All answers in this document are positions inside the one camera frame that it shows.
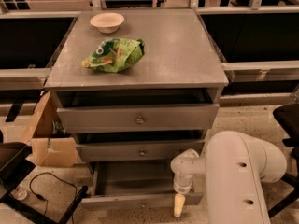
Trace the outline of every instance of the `concrete floor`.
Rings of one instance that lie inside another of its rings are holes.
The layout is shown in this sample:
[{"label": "concrete floor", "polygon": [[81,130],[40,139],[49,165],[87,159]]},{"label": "concrete floor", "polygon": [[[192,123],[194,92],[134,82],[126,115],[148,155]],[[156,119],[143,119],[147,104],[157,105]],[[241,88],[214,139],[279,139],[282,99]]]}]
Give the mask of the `concrete floor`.
[{"label": "concrete floor", "polygon": [[[287,134],[280,128],[272,117],[272,111],[284,104],[291,103],[292,100],[287,95],[279,99],[273,98],[240,98],[221,99],[221,108],[216,117],[212,129],[206,136],[206,143],[209,138],[220,131],[238,131],[248,135],[261,138],[278,146],[285,154],[288,162],[288,172],[296,174],[295,162],[290,157],[290,148],[285,148],[281,140]],[[2,109],[0,113],[0,129],[4,133],[5,142],[18,141],[22,135],[26,123],[31,118],[30,108],[23,111],[14,122],[5,123],[5,113]],[[21,183],[20,189],[28,190],[25,199],[34,208],[44,213],[46,203],[39,201],[28,189],[31,178],[42,172],[51,172],[61,179],[75,184],[77,187],[92,185],[92,176],[89,169],[84,165],[75,165],[71,168],[47,168],[36,167],[34,171]],[[194,180],[196,191],[203,192],[203,200],[196,206],[185,206],[180,218],[173,217],[172,208],[138,208],[122,210],[86,210],[79,205],[74,214],[76,224],[140,224],[140,223],[181,223],[181,224],[207,224],[208,216],[206,210],[206,184],[203,175],[197,175]],[[50,175],[43,175],[33,182],[35,192],[42,194],[49,200],[47,216],[58,221],[66,207],[74,197],[74,188],[58,182]],[[282,181],[273,184],[263,184],[263,193],[266,204],[270,208],[292,188]],[[299,202],[295,202],[287,209],[277,214],[271,219],[272,224],[299,224]],[[27,224],[30,221],[20,217],[8,207],[0,204],[0,223],[2,224]]]}]

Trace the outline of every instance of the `snack bag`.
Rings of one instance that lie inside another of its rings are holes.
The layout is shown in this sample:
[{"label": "snack bag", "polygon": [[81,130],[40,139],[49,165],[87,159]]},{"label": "snack bag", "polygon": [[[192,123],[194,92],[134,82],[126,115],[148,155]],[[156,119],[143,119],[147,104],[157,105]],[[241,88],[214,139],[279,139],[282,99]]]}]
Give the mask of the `snack bag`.
[{"label": "snack bag", "polygon": [[86,68],[117,73],[135,65],[144,55],[144,42],[140,39],[111,38],[81,62]]}]

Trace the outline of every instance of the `drawer front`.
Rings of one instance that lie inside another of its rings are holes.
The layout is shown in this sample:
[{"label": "drawer front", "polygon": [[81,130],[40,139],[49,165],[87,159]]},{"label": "drawer front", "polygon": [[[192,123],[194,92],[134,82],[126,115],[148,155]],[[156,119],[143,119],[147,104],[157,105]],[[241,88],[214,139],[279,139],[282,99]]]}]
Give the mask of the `drawer front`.
[{"label": "drawer front", "polygon": [[201,153],[204,141],[198,142],[168,142],[137,144],[91,144],[76,145],[80,158],[85,162],[94,161],[138,161],[172,159],[181,150],[196,149]]},{"label": "drawer front", "polygon": [[[202,193],[190,193],[186,195],[186,205],[198,205],[202,200]],[[172,207],[175,194],[151,194],[130,196],[92,196],[82,200],[82,206],[87,209],[121,209],[121,208],[148,208],[148,207]]]},{"label": "drawer front", "polygon": [[193,130],[212,127],[219,106],[126,106],[59,108],[69,133]]}]

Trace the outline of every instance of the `dresser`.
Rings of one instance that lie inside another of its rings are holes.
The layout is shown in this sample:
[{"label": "dresser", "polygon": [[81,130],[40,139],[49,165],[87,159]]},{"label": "dresser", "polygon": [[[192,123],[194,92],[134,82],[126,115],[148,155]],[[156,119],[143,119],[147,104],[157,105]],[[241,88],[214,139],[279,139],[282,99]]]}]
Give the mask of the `dresser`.
[{"label": "dresser", "polygon": [[[45,88],[93,176],[86,208],[173,205],[170,161],[202,150],[228,81],[202,24],[191,9],[118,10],[124,24],[101,34],[82,12]],[[118,74],[79,63],[102,41],[141,38],[144,57]],[[186,204],[199,204],[191,192]]]}]

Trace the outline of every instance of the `crumpled bag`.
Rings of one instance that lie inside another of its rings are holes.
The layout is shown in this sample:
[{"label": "crumpled bag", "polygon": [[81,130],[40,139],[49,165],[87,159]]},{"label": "crumpled bag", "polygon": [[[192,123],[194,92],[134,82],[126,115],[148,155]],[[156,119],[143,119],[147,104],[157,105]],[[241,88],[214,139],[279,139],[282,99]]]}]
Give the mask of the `crumpled bag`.
[{"label": "crumpled bag", "polygon": [[110,38],[85,58],[81,65],[96,71],[118,73],[134,66],[144,56],[141,39]]}]

